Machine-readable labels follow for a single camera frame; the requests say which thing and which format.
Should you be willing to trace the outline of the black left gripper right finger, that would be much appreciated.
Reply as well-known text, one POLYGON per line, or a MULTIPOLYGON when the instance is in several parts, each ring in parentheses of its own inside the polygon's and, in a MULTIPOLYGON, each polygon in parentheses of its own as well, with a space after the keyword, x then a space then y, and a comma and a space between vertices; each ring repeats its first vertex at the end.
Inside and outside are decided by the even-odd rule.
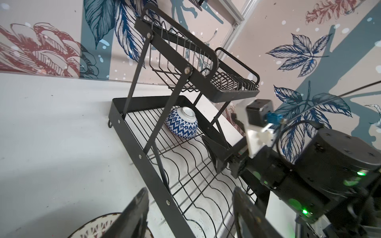
POLYGON ((281 238, 241 188, 233 192, 234 224, 238 238, 281 238))

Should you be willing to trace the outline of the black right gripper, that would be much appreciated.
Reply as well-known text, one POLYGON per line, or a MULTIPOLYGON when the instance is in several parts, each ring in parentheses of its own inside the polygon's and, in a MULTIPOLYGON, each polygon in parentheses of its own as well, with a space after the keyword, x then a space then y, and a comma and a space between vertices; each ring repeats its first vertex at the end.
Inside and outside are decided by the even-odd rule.
POLYGON ((220 144, 205 135, 201 138, 217 174, 220 174, 229 164, 232 176, 245 179, 251 189, 261 184, 270 190, 279 187, 286 177, 285 164, 268 146, 264 146, 254 158, 249 157, 248 151, 241 155, 235 154, 230 158, 227 156, 229 144, 226 140, 220 144))

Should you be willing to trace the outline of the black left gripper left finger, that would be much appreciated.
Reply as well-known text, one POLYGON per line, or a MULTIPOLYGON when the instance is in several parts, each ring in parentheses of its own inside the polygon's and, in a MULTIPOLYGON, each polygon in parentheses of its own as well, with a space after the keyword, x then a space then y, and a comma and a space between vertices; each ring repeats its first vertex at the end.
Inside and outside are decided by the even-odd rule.
POLYGON ((148 211, 149 196, 144 187, 101 238, 144 238, 148 211))

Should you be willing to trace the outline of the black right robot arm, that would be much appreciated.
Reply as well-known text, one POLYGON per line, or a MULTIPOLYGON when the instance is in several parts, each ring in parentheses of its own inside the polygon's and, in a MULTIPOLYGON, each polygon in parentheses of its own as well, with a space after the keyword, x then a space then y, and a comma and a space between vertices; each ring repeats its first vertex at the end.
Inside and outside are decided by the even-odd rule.
POLYGON ((252 190, 271 190, 306 224, 325 216, 327 237, 380 237, 381 155, 361 139, 319 129, 293 164, 268 146, 250 158, 244 139, 231 148, 202 140, 217 172, 229 166, 252 190))

